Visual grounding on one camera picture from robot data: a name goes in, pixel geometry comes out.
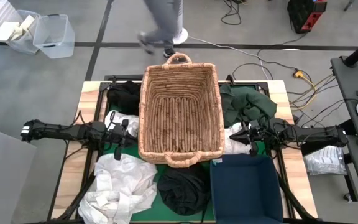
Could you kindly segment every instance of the woven basket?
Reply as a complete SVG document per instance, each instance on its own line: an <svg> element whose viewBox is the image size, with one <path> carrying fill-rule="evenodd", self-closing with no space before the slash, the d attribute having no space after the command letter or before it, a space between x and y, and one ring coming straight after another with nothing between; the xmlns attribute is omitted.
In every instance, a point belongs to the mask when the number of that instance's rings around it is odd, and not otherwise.
<svg viewBox="0 0 358 224"><path fill-rule="evenodd" d="M186 63L173 65L183 57ZM139 155L154 164L189 167L220 157L224 126L215 66L185 54L146 69L140 95Z"/></svg>

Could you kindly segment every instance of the gray floor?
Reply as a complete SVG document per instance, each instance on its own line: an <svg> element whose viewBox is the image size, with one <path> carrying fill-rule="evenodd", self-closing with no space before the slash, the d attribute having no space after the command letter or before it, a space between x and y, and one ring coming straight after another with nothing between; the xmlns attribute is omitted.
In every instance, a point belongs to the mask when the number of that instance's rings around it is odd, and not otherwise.
<svg viewBox="0 0 358 224"><path fill-rule="evenodd" d="M43 15L68 14L76 32L76 41L94 42L107 1L11 0L11 3L16 9ZM294 44L357 46L358 1L343 12L346 3L347 0L328 1L327 12L313 31ZM286 0L249 0L248 5L240 6L242 24L229 26L220 21L228 11L222 1L185 0L184 25L191 36L214 43L277 44L298 37L291 31L286 6ZM153 28L154 23L142 0L114 0L103 42L136 42L136 32ZM199 42L188 39L186 43ZM194 62L214 63L220 79L242 63L258 63L253 57L229 49L178 50L188 54ZM35 118L50 123L71 123L92 52L93 47L76 47L74 56L50 60L41 52L30 56L0 46L0 132L18 138L24 122ZM305 70L317 82L331 74L329 59L349 54L341 51L264 50L261 57ZM92 80L102 80L105 75L141 74L146 66L163 62L161 52L148 56L138 48L101 48ZM272 71L275 79L285 80L288 91L309 88L304 81L294 79L291 70L273 64L265 66ZM235 76L239 80L264 79L261 69L255 65L241 67ZM340 99L338 88L329 89L318 95L304 112L314 116ZM346 108L342 106L322 123L338 124L348 118ZM32 144L39 150L16 208L14 223L37 222L47 217L62 163L63 142L43 139ZM343 177L310 177L310 183L320 218L358 223L358 202L348 204L342 199L347 191Z"/></svg>

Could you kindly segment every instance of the dark green cloth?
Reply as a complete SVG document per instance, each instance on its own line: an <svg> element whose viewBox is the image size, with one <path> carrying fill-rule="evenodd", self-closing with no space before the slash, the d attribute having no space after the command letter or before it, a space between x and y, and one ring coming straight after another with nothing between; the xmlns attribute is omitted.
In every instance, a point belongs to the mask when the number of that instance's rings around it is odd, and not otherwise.
<svg viewBox="0 0 358 224"><path fill-rule="evenodd" d="M265 115L273 118L276 113L277 104L252 88L231 88L230 85L223 84L219 90L225 128L241 121L258 120L266 124Z"/></svg>

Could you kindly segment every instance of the crumpled fabric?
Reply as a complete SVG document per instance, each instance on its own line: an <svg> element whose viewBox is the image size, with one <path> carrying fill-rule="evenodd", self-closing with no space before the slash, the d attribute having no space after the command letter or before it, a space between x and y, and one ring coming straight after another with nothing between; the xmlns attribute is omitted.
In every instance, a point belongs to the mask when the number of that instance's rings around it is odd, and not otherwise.
<svg viewBox="0 0 358 224"><path fill-rule="evenodd" d="M224 130L224 151L223 154L250 154L251 145L230 139L230 135L241 130L241 123L233 124Z"/></svg>
<svg viewBox="0 0 358 224"><path fill-rule="evenodd" d="M122 154L101 156L95 164L95 181L80 202L78 213L86 224L127 224L133 213L151 207L157 195L153 182L157 168Z"/></svg>
<svg viewBox="0 0 358 224"><path fill-rule="evenodd" d="M167 167L157 184L162 202L178 215L205 211L211 198L209 172L200 164Z"/></svg>
<svg viewBox="0 0 358 224"><path fill-rule="evenodd" d="M106 127L108 127L110 124L110 116L113 111L115 111L115 110L110 111L107 114L107 116L104 118L104 125L106 125ZM114 123L121 124L123 120L128 119L129 124L127 127L127 131L131 136L137 138L137 133L139 131L139 117L136 115L125 115L125 114L119 113L118 111L115 111L115 112L116 112L116 114L114 115L112 121ZM114 127L115 127L115 124L111 124L109 127L109 130L112 130Z"/></svg>
<svg viewBox="0 0 358 224"><path fill-rule="evenodd" d="M249 87L231 88L227 83L219 88L222 100L224 127L241 121L257 120L267 124L274 117L277 104L268 96Z"/></svg>
<svg viewBox="0 0 358 224"><path fill-rule="evenodd" d="M121 112L128 115L139 115L140 83L126 81L113 85L107 92L110 104L118 106Z"/></svg>

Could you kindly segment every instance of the sneaker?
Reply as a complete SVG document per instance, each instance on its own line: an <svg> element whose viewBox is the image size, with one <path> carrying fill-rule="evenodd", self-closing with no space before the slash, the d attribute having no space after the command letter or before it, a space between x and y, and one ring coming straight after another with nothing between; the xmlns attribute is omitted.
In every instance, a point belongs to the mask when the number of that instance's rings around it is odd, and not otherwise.
<svg viewBox="0 0 358 224"><path fill-rule="evenodd" d="M145 40L145 33L141 32L137 35L137 39L139 40L139 45L146 51L148 54L154 54L154 46L150 43L147 43Z"/></svg>
<svg viewBox="0 0 358 224"><path fill-rule="evenodd" d="M164 57L166 59L170 58L172 55L174 55L176 52L173 48L170 49L164 49Z"/></svg>

